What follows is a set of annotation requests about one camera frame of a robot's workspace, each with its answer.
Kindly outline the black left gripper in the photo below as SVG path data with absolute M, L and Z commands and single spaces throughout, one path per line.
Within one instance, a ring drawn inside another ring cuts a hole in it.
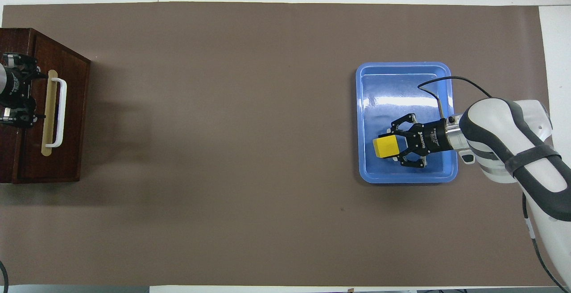
M 20 53 L 3 53 L 5 66 L 0 72 L 0 104 L 4 107 L 0 123 L 12 127 L 32 127 L 44 114 L 36 113 L 31 103 L 31 79 L 47 79 L 40 71 L 37 58 Z

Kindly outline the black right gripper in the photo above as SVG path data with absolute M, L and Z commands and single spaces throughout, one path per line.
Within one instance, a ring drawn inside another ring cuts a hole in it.
M 398 131 L 404 131 L 399 128 L 402 124 L 412 124 L 406 137 L 406 145 L 409 150 L 398 153 L 392 159 L 403 167 L 424 169 L 426 156 L 419 156 L 414 161 L 407 159 L 407 156 L 410 153 L 430 154 L 448 151 L 449 142 L 445 134 L 446 120 L 437 120 L 426 124 L 417 124 L 416 122 L 416 114 L 406 114 L 391 122 L 391 132 L 394 134 Z

